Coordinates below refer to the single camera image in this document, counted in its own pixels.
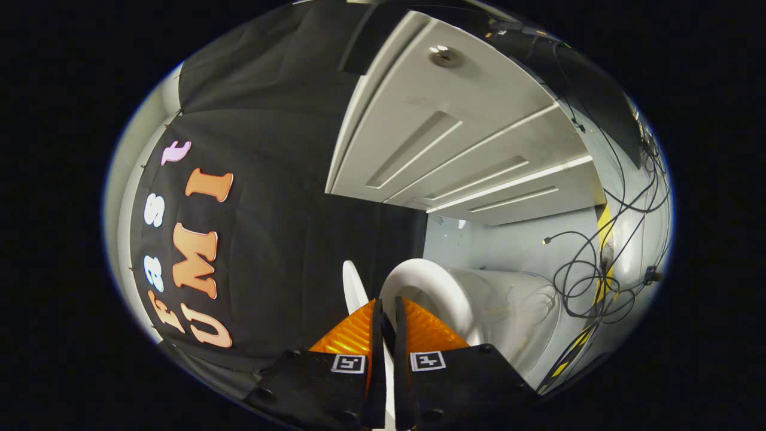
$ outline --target black fabric backdrop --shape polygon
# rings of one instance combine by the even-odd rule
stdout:
[[[157,318],[143,268],[136,283],[153,324],[169,342],[214,364],[259,369],[287,348],[309,348],[348,315],[342,263],[352,260],[368,294],[377,295],[396,264],[422,257],[423,212],[324,193],[346,105],[358,75],[340,61],[367,5],[309,2],[280,8],[212,42],[184,64],[178,115],[160,137],[133,207],[134,262],[157,257],[163,292],[155,294],[186,329]],[[177,162],[160,166],[174,141],[191,141]],[[224,202],[185,195],[196,168],[233,173]],[[146,197],[165,199],[158,228],[143,221]],[[210,275],[214,300],[175,287],[172,265],[185,258],[174,225],[218,234]],[[179,307],[218,319],[234,343],[200,344]],[[203,331],[214,330],[195,322]]]

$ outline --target pink letter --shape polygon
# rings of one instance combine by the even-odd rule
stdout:
[[[181,148],[177,148],[176,145],[178,145],[177,140],[174,141],[171,146],[165,148],[165,151],[162,151],[162,162],[159,164],[160,166],[164,166],[165,162],[168,160],[171,162],[178,162],[180,159],[183,159],[186,156],[186,153],[189,152],[189,149],[192,148],[192,142],[190,140],[186,141]]]

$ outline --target black cable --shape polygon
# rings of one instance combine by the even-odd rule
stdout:
[[[558,62],[558,54],[556,54],[556,48],[558,48],[559,43],[553,44],[553,58],[556,60],[556,64],[558,65],[558,69],[561,71],[562,77],[564,77],[564,82],[567,85],[567,88],[569,88],[569,81],[567,80],[567,75],[564,73],[564,68],[561,67],[561,64]],[[575,116],[575,110],[572,109],[572,105],[569,104],[569,99],[566,96],[566,90],[562,94],[564,98],[564,102],[567,103],[567,106],[569,107],[569,110],[572,111],[572,121],[574,121],[575,124],[578,124],[577,117]]]
[[[555,44],[554,48],[553,48],[553,53],[554,53],[554,58],[556,60],[556,64],[558,65],[558,68],[559,68],[559,70],[561,72],[561,75],[565,79],[565,83],[567,84],[568,87],[571,87],[571,85],[569,83],[569,80],[567,78],[567,75],[564,72],[564,68],[561,66],[561,63],[558,61],[558,54],[557,54],[557,51],[556,51],[557,47],[558,47],[558,44]],[[567,103],[567,105],[569,106],[569,109],[572,112],[572,120],[576,124],[577,121],[576,121],[574,109],[569,104],[569,101],[567,100],[567,98],[564,97],[564,99],[565,99],[565,102]],[[645,143],[646,145],[643,148],[644,152],[646,153],[646,155],[648,157],[647,163],[645,164],[644,168],[645,168],[646,172],[652,177],[652,179],[651,179],[649,185],[646,186],[644,189],[642,189],[641,192],[638,193],[638,195],[636,196],[635,199],[633,199],[629,203],[626,203],[625,202],[626,201],[625,195],[627,194],[627,186],[626,186],[626,181],[625,181],[625,172],[624,172],[624,168],[622,166],[622,162],[620,161],[620,157],[617,155],[617,151],[614,149],[614,146],[612,145],[612,143],[609,140],[609,138],[606,136],[606,133],[604,132],[604,130],[601,129],[601,127],[598,125],[598,123],[594,119],[593,115],[591,114],[590,110],[588,109],[587,104],[585,104],[582,100],[581,100],[581,103],[583,105],[585,113],[591,118],[593,123],[596,125],[596,127],[601,132],[601,134],[604,137],[604,139],[607,141],[607,144],[611,148],[612,153],[614,154],[615,160],[617,161],[617,165],[618,165],[619,170],[620,170],[620,180],[622,182],[622,187],[623,187],[623,192],[622,192],[623,196],[622,196],[622,198],[618,198],[612,192],[610,192],[607,189],[604,189],[604,192],[606,194],[608,194],[612,199],[615,199],[620,204],[620,208],[618,209],[617,214],[614,217],[612,217],[611,220],[609,220],[606,224],[604,224],[604,226],[602,226],[600,229],[598,229],[598,231],[596,231],[596,233],[594,233],[590,238],[588,238],[586,235],[584,235],[584,234],[582,234],[580,232],[567,231],[567,232],[561,232],[561,233],[559,233],[557,235],[553,235],[552,237],[546,238],[544,243],[547,244],[548,242],[550,242],[552,239],[556,238],[557,236],[568,234],[568,233],[573,233],[573,234],[576,234],[576,235],[580,235],[580,236],[582,236],[586,240],[586,243],[583,244],[583,246],[580,248],[578,253],[574,256],[574,258],[570,262],[567,262],[566,264],[561,266],[556,271],[556,273],[554,274],[553,280],[552,280],[552,284],[553,284],[553,287],[556,290],[556,292],[559,295],[561,295],[562,303],[563,303],[564,309],[567,312],[567,314],[569,314],[572,317],[582,317],[582,318],[586,318],[586,319],[587,318],[592,318],[595,315],[596,320],[591,322],[590,325],[586,326],[583,329],[583,331],[586,331],[586,330],[588,330],[588,328],[591,328],[591,327],[593,328],[592,329],[593,332],[591,334],[591,339],[592,339],[593,335],[595,334],[596,330],[599,328],[599,326],[601,324],[604,324],[604,325],[617,324],[617,323],[621,322],[628,314],[630,314],[630,312],[633,310],[633,307],[634,307],[634,305],[636,303],[636,296],[641,292],[641,290],[643,290],[643,287],[645,287],[647,285],[645,280],[641,280],[639,283],[637,283],[636,285],[632,286],[631,288],[622,289],[620,287],[620,282],[617,279],[612,278],[611,276],[607,276],[607,273],[614,267],[614,265],[617,263],[617,260],[619,259],[619,257],[622,256],[623,252],[626,250],[627,246],[630,244],[630,241],[633,239],[633,237],[635,236],[636,232],[638,231],[638,228],[641,227],[641,224],[644,223],[644,221],[646,220],[647,214],[658,210],[659,208],[661,208],[665,204],[665,202],[669,198],[670,187],[669,187],[669,184],[667,182],[667,178],[665,177],[665,174],[667,173],[667,171],[665,169],[665,166],[663,165],[662,157],[660,156],[660,154],[661,154],[660,149],[657,146],[656,141],[654,139],[652,139],[652,142],[651,143]],[[660,182],[659,182],[659,178],[658,178],[660,175],[658,174],[658,171],[660,171],[663,174],[662,175],[662,181],[664,183],[664,186],[666,187],[666,194],[663,197],[663,199],[661,200],[661,202],[656,207],[652,207],[652,205],[654,204],[654,202],[655,202],[655,200],[657,198],[657,193],[659,192],[659,187],[660,187]],[[645,192],[649,191],[652,188],[652,186],[654,186],[654,193],[653,193],[653,195],[651,197],[651,200],[650,200],[650,203],[648,205],[649,208],[648,209],[640,209],[640,208],[637,208],[636,206],[633,206],[633,204],[641,196],[643,196],[643,194]],[[597,266],[598,262],[596,262],[595,255],[594,255],[594,263],[578,260],[579,255],[584,251],[584,249],[588,245],[590,245],[591,249],[594,251],[594,254],[595,254],[595,249],[594,249],[594,246],[592,244],[593,239],[596,238],[598,236],[598,234],[601,233],[601,231],[603,231],[605,228],[607,228],[607,226],[608,226],[608,230],[607,230],[606,234],[604,235],[604,237],[605,238],[608,237],[609,234],[611,233],[612,229],[614,228],[614,225],[617,223],[617,220],[619,219],[619,217],[624,212],[626,212],[627,210],[633,210],[633,211],[640,212],[640,213],[642,213],[642,216],[641,216],[641,219],[639,220],[639,222],[637,223],[635,229],[633,229],[633,232],[631,232],[630,236],[625,241],[625,244],[623,245],[622,249],[612,259],[612,262],[609,264],[608,268],[606,268],[605,265],[604,265],[604,246],[607,243],[606,241],[604,241],[604,243],[601,244],[600,253],[599,253],[600,263],[602,265],[604,265],[603,268],[599,268]],[[668,228],[666,229],[665,245],[663,247],[663,252],[661,253],[660,259],[658,260],[658,263],[657,263],[656,266],[659,266],[659,263],[663,260],[665,254],[667,253],[667,251],[669,249],[669,241],[668,241],[669,240],[669,230],[670,230],[670,220],[668,222]],[[594,274],[592,276],[583,277],[580,280],[577,280],[567,290],[567,281],[568,281],[568,276],[569,276],[571,267],[573,265],[577,264],[577,263],[592,266],[594,268]],[[564,283],[561,286],[561,288],[559,288],[558,284],[556,283],[556,277],[558,276],[558,273],[561,272],[561,270],[563,270],[564,268],[567,268],[567,272],[566,272],[566,275],[565,275],[565,278],[564,278]],[[600,281],[601,284],[604,286],[604,288],[607,289],[603,293],[604,297],[600,301],[598,301],[597,298],[595,298],[594,299],[594,303],[588,308],[588,310],[586,310],[585,313],[583,313],[583,314],[574,313],[569,308],[569,306],[568,306],[569,298],[579,297],[582,294],[584,294],[585,292],[587,292],[588,290],[590,290],[590,287],[593,285],[593,280],[594,279]],[[591,280],[591,282],[588,284],[588,286],[582,292],[579,292],[577,294],[572,294],[573,290],[580,283],[585,282],[587,280]],[[614,293],[614,296],[612,296],[611,299],[609,298],[609,292],[613,292]],[[612,309],[612,307],[615,304],[615,301],[617,300],[617,298],[621,294],[630,294],[630,300],[625,301],[622,305],[618,306],[616,309]],[[599,307],[599,304],[601,305],[601,309],[596,310],[594,313],[591,313],[594,310],[594,308],[598,308]],[[618,319],[613,320],[613,321],[606,321],[605,320],[606,317],[616,314],[620,310],[624,309],[626,306],[628,306],[628,309],[624,312],[624,314],[621,317],[619,317]],[[556,360],[555,367],[559,366],[559,363],[561,362],[561,360],[570,351],[570,349],[572,348],[572,346],[574,345],[576,340],[578,340],[580,338],[581,334],[582,334],[582,332],[567,346],[566,349],[564,349],[564,351],[561,353],[559,358]]]

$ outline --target toilet seat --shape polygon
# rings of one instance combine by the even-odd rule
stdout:
[[[394,329],[397,296],[405,296],[429,310],[469,345],[485,342],[464,287],[440,265],[426,259],[410,259],[394,268],[386,278],[380,298]]]

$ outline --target white wall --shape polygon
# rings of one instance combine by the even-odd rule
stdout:
[[[130,261],[129,227],[133,198],[141,176],[141,166],[146,163],[159,137],[164,123],[179,109],[178,76],[181,65],[171,72],[149,93],[128,122],[116,145],[104,188],[103,234],[106,253],[117,287],[147,334],[159,342],[161,337],[153,328],[138,298],[133,273],[127,268]],[[143,271],[141,265],[134,266]]]

